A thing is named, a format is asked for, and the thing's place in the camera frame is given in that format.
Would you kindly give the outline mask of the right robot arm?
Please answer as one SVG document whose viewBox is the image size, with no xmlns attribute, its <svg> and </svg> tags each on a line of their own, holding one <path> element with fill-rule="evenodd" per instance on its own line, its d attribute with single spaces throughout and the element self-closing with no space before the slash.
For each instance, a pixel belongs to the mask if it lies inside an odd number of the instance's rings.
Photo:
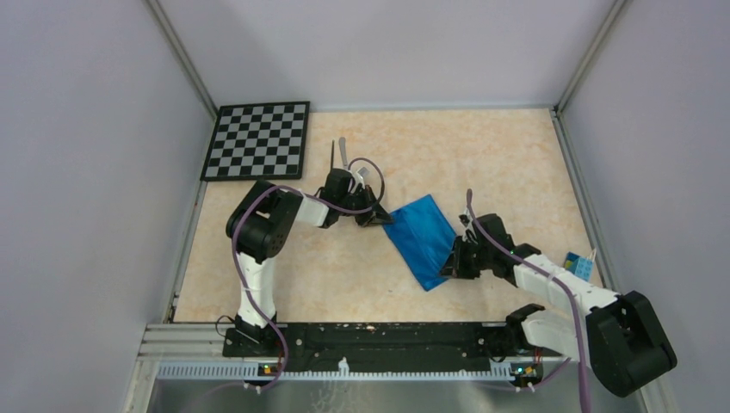
<svg viewBox="0 0 730 413">
<path fill-rule="evenodd" d="M 533 245 L 514 243 L 495 213 L 463 213 L 460 220 L 465 231 L 455 238 L 443 276 L 475 279 L 490 271 L 551 305 L 526 305 L 508 316 L 504 341 L 511 352 L 540 347 L 586 361 L 603 387 L 622 398 L 677 366 L 648 297 L 596 286 Z"/>
</svg>

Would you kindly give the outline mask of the blue cloth napkin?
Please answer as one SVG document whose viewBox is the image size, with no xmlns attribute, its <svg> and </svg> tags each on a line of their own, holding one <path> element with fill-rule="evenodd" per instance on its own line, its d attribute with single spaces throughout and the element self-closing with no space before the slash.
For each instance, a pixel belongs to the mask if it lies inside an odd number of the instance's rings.
<svg viewBox="0 0 730 413">
<path fill-rule="evenodd" d="M 432 195 L 427 194 L 391 213 L 383 226 L 416 282 L 429 292 L 446 281 L 440 272 L 451 254 L 455 231 Z"/>
</svg>

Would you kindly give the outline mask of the silver table knife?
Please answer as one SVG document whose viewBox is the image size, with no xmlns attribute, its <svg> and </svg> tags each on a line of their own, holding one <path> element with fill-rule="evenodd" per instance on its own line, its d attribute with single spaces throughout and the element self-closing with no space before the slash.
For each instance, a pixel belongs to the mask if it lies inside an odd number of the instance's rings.
<svg viewBox="0 0 730 413">
<path fill-rule="evenodd" d="M 349 170 L 350 169 L 350 167 L 349 167 L 349 164 L 350 163 L 349 163 L 349 159 L 348 159 L 348 156 L 347 156 L 347 146 L 346 146 L 346 144 L 347 144 L 347 141 L 346 141 L 346 138 L 345 137 L 340 137 L 338 139 L 338 141 L 337 141 L 337 145 L 338 145 L 338 148 L 339 148 L 340 157 L 341 157 L 342 164 L 343 164 L 343 169 L 344 170 Z"/>
</svg>

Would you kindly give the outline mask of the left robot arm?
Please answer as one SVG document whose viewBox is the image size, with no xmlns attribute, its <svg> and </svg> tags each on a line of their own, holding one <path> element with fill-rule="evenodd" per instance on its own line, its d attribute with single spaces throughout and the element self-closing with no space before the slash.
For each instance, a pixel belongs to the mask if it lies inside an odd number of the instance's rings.
<svg viewBox="0 0 730 413">
<path fill-rule="evenodd" d="M 231 342 L 243 343 L 260 356 L 281 343 L 271 326 L 276 317 L 275 257 L 294 224 L 327 229 L 342 216 L 352 216 L 360 227 L 394 222 L 362 175 L 350 170 L 331 170 L 324 186 L 312 196 L 264 180 L 252 186 L 226 222 L 226 235 L 242 270 L 241 302 L 234 327 L 227 331 Z"/>
</svg>

